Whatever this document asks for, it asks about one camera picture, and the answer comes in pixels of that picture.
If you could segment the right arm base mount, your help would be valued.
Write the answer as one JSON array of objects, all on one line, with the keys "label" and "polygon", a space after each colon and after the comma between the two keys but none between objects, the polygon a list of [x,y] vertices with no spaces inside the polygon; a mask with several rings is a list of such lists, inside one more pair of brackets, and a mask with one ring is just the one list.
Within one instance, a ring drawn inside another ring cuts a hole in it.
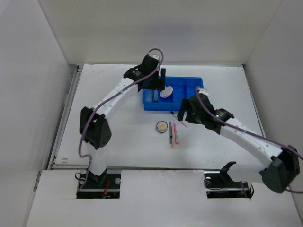
[{"label": "right arm base mount", "polygon": [[204,171],[203,185],[208,199],[244,198],[251,199],[254,187],[249,182],[233,181],[228,175],[236,162],[229,162],[219,170]]}]

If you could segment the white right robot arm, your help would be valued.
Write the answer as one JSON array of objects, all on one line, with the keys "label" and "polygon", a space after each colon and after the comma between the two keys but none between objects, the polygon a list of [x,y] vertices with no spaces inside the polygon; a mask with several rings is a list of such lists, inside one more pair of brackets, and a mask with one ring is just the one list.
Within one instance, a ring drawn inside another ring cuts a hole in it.
[{"label": "white right robot arm", "polygon": [[214,109],[207,95],[197,93],[183,99],[178,120],[201,124],[252,154],[263,166],[257,171],[262,183],[276,193],[288,190],[299,175],[303,157],[292,146],[286,146],[255,134],[225,109]]}]

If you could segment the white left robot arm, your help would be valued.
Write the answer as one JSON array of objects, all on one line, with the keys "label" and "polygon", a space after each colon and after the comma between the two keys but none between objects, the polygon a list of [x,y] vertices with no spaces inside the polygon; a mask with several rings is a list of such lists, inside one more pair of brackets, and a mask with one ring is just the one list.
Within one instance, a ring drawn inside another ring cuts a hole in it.
[{"label": "white left robot arm", "polygon": [[165,75],[161,65],[164,55],[147,53],[142,62],[128,69],[116,87],[93,107],[83,107],[80,112],[78,153],[89,159],[85,181],[99,188],[106,182],[107,165],[103,148],[112,137],[109,121],[115,112],[142,89],[163,90]]}]

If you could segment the black white striped mascara tube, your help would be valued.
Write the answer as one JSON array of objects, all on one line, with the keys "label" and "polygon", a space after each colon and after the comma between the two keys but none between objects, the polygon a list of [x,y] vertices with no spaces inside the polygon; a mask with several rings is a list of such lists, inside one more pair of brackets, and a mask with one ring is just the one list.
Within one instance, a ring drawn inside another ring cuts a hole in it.
[{"label": "black white striped mascara tube", "polygon": [[169,143],[172,144],[172,122],[169,122]]}]

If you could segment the clear bottle with black cap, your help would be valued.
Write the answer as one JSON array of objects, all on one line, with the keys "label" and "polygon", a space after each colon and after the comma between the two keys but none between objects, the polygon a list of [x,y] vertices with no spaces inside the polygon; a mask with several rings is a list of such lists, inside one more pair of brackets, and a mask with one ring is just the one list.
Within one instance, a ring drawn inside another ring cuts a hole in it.
[{"label": "clear bottle with black cap", "polygon": [[157,103],[159,101],[159,91],[158,90],[154,90],[153,91],[153,102]]}]

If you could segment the round powder jar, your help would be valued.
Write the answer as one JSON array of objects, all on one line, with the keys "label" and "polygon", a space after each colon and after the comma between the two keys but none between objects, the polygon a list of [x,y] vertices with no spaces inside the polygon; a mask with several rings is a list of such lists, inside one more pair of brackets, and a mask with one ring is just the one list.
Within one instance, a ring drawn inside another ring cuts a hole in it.
[{"label": "round powder jar", "polygon": [[159,121],[156,124],[156,130],[159,133],[165,133],[168,130],[168,124],[166,121]]}]

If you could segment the round beige powder puff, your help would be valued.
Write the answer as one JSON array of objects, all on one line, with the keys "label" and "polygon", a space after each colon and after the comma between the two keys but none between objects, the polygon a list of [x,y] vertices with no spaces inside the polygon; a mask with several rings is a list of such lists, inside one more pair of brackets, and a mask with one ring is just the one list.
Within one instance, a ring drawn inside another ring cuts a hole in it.
[{"label": "round beige powder puff", "polygon": [[160,92],[160,97],[161,98],[168,98],[170,95],[173,93],[173,87],[172,86],[167,86],[165,87],[164,90]]}]

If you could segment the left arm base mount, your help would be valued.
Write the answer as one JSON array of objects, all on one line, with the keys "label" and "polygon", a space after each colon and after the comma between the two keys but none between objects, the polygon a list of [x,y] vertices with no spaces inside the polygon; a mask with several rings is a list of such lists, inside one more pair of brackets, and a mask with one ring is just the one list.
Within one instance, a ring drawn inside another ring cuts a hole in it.
[{"label": "left arm base mount", "polygon": [[86,184],[76,192],[77,199],[119,199],[121,186],[121,170],[109,169],[105,180],[98,185],[89,178]]}]

